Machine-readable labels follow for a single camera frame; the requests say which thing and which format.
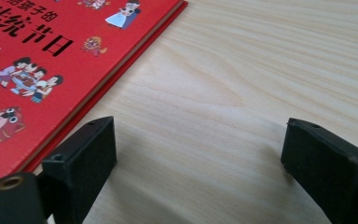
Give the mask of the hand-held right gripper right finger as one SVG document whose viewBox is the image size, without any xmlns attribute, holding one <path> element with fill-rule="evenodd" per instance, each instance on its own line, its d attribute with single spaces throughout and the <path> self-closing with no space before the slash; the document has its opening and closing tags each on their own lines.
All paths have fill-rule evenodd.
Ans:
<svg viewBox="0 0 358 224">
<path fill-rule="evenodd" d="M 358 224 L 358 147 L 320 125 L 290 118 L 281 163 L 332 224 Z"/>
</svg>

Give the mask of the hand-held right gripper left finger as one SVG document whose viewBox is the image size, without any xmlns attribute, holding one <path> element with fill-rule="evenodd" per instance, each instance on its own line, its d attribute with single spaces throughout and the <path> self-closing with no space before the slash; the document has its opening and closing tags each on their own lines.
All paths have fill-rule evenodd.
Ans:
<svg viewBox="0 0 358 224">
<path fill-rule="evenodd" d="M 45 212 L 56 224 L 82 224 L 116 164 L 114 119 L 83 125 L 42 160 Z"/>
</svg>

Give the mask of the red picture book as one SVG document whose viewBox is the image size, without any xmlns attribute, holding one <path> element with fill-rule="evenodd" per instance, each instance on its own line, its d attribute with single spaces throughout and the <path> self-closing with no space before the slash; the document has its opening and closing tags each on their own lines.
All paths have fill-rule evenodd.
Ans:
<svg viewBox="0 0 358 224">
<path fill-rule="evenodd" d="M 0 0 L 0 178 L 33 170 L 186 0 Z"/>
</svg>

